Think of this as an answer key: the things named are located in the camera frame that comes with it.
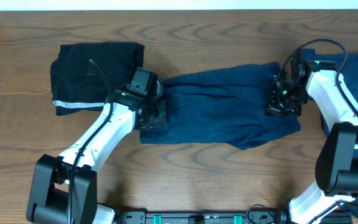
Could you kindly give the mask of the dark blue shorts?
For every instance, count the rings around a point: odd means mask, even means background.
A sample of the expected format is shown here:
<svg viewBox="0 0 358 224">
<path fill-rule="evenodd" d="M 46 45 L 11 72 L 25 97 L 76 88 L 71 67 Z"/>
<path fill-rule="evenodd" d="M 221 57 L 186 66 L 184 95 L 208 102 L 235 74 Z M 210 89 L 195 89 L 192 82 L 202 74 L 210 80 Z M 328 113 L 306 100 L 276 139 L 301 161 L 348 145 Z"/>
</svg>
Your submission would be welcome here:
<svg viewBox="0 0 358 224">
<path fill-rule="evenodd" d="M 181 75 L 164 81 L 168 123 L 140 132 L 142 144 L 226 143 L 246 150 L 298 132 L 296 116 L 268 116 L 277 62 Z"/>
</svg>

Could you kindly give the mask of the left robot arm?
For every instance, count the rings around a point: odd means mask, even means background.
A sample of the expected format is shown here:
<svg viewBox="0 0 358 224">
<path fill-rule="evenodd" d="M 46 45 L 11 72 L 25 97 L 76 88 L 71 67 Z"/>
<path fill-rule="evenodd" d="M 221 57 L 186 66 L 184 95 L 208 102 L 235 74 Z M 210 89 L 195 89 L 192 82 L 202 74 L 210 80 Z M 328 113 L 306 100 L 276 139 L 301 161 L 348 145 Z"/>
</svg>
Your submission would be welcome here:
<svg viewBox="0 0 358 224">
<path fill-rule="evenodd" d="M 167 123 L 164 100 L 119 92 L 91 127 L 57 157 L 36 163 L 27 204 L 31 223 L 113 223 L 114 209 L 98 202 L 98 172 L 123 137 Z"/>
</svg>

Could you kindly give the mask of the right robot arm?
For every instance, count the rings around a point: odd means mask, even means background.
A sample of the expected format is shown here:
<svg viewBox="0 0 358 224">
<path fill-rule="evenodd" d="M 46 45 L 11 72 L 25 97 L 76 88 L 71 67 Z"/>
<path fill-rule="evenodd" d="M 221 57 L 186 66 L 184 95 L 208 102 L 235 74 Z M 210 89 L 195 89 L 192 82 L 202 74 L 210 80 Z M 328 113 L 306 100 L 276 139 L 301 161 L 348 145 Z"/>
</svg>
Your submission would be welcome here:
<svg viewBox="0 0 358 224">
<path fill-rule="evenodd" d="M 335 62 L 289 59 L 291 79 L 281 70 L 265 113 L 299 116 L 313 100 L 329 134 L 315 165 L 315 181 L 289 201 L 288 223 L 319 223 L 340 205 L 358 198 L 358 103 Z"/>
</svg>

